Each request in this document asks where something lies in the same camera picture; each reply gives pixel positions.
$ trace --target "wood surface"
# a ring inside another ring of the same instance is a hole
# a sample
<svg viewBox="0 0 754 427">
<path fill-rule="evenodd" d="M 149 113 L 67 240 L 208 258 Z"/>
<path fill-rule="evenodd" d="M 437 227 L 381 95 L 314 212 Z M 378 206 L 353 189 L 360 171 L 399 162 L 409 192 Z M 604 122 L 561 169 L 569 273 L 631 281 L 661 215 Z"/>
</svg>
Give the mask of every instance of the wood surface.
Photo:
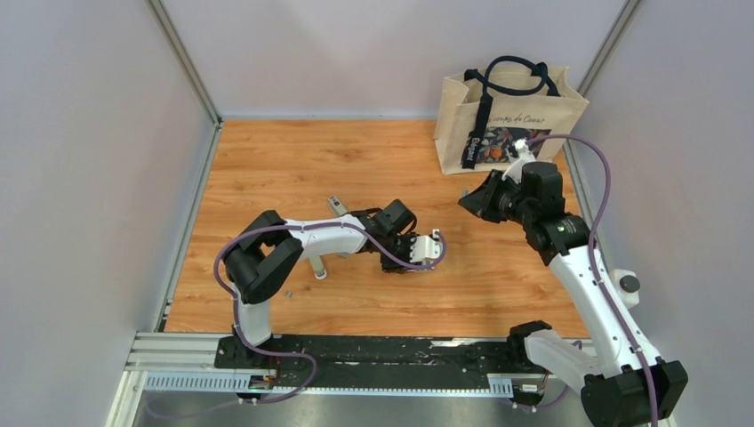
<svg viewBox="0 0 754 427">
<path fill-rule="evenodd" d="M 435 271 L 398 275 L 381 272 L 378 254 L 328 255 L 324 280 L 299 262 L 273 298 L 275 333 L 506 336 L 542 319 L 561 336 L 588 336 L 521 226 L 484 222 L 457 205 L 486 173 L 442 175 L 433 132 L 433 121 L 226 122 L 166 330 L 229 332 L 230 299 L 212 277 L 223 244 L 267 209 L 329 218 L 335 195 L 350 210 L 400 198 L 418 217 L 417 232 L 443 232 L 447 256 Z M 557 163 L 577 213 L 562 155 Z"/>
</svg>

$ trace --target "beige tote bag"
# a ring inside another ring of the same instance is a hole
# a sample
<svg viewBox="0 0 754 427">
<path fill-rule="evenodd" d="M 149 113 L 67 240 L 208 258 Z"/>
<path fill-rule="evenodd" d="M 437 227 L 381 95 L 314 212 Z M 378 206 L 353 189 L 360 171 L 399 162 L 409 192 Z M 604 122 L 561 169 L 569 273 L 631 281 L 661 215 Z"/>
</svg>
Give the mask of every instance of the beige tote bag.
<svg viewBox="0 0 754 427">
<path fill-rule="evenodd" d="M 504 61 L 523 67 L 495 67 Z M 488 68 L 446 77 L 435 128 L 443 174 L 505 170 L 513 141 L 570 133 L 589 102 L 568 85 L 566 71 L 502 56 Z M 534 154 L 549 162 L 564 142 L 547 140 Z"/>
</svg>

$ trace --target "wooden tabletop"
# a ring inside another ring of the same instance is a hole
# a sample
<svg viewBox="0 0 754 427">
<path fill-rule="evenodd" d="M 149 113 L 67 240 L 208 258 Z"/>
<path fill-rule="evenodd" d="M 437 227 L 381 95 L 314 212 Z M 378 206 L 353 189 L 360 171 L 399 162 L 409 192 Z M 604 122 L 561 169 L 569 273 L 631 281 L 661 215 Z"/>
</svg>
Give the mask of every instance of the wooden tabletop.
<svg viewBox="0 0 754 427">
<path fill-rule="evenodd" d="M 561 336 L 588 336 L 521 226 L 484 222 L 457 205 L 486 173 L 443 176 L 433 132 L 423 120 L 226 122 L 166 330 L 229 332 L 230 299 L 212 276 L 223 244 L 268 209 L 330 218 L 326 200 L 337 196 L 350 210 L 401 199 L 419 219 L 417 232 L 442 231 L 447 256 L 435 271 L 400 275 L 383 273 L 378 254 L 327 255 L 324 280 L 299 262 L 273 298 L 275 333 L 506 336 L 542 319 Z M 566 163 L 557 164 L 566 207 L 577 213 Z"/>
</svg>

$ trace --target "white wall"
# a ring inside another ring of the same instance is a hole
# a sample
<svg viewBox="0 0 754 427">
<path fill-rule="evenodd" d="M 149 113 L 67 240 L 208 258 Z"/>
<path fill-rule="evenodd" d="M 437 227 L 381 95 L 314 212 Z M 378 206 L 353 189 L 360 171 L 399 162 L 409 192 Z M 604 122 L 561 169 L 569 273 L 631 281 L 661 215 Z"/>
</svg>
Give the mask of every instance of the white wall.
<svg viewBox="0 0 754 427">
<path fill-rule="evenodd" d="M 751 2 L 644 2 L 575 131 L 612 160 L 600 237 L 641 279 L 639 324 L 689 373 L 684 427 L 751 425 L 752 14 Z M 600 166 L 580 156 L 599 194 Z"/>
<path fill-rule="evenodd" d="M 623 0 L 164 0 L 223 116 L 435 117 L 442 78 L 514 54 L 578 85 Z"/>
<path fill-rule="evenodd" d="M 102 425 L 212 127 L 143 1 L 0 3 L 0 425 Z"/>
</svg>

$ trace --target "robotic arm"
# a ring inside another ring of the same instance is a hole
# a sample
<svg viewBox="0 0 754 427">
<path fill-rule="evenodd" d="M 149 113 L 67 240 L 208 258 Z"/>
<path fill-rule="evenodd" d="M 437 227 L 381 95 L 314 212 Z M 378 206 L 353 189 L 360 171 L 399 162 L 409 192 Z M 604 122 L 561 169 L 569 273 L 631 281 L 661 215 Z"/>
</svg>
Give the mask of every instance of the robotic arm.
<svg viewBox="0 0 754 427">
<path fill-rule="evenodd" d="M 420 236 L 413 232 L 416 221 L 400 200 L 385 209 L 353 211 L 337 219 L 309 222 L 284 220 L 275 211 L 262 213 L 241 234 L 260 233 L 239 239 L 222 257 L 228 279 L 239 295 L 235 304 L 246 339 L 254 345 L 269 339 L 269 300 L 283 286 L 293 266 L 309 257 L 381 250 L 382 271 L 430 270 L 429 265 L 443 252 L 439 231 Z M 276 226 L 281 225 L 288 230 L 278 230 L 281 227 Z M 262 245 L 273 250 L 265 255 Z"/>
<path fill-rule="evenodd" d="M 579 392 L 587 416 L 595 426 L 630 426 L 650 418 L 647 383 L 638 358 L 649 361 L 661 419 L 670 416 L 688 376 L 678 361 L 665 362 L 629 314 L 638 301 L 638 282 L 632 273 L 611 275 L 607 296 L 590 267 L 590 251 L 597 266 L 606 268 L 602 254 L 588 245 L 590 229 L 579 216 L 565 212 L 563 178 L 557 167 L 537 162 L 525 141 L 517 141 L 518 159 L 506 173 L 491 171 L 483 184 L 459 200 L 459 205 L 489 222 L 513 221 L 523 226 L 526 242 L 574 300 L 590 332 L 597 357 L 574 348 L 544 322 L 515 326 L 510 340 L 522 360 L 544 367 Z M 607 298 L 635 334 L 633 348 Z"/>
</svg>

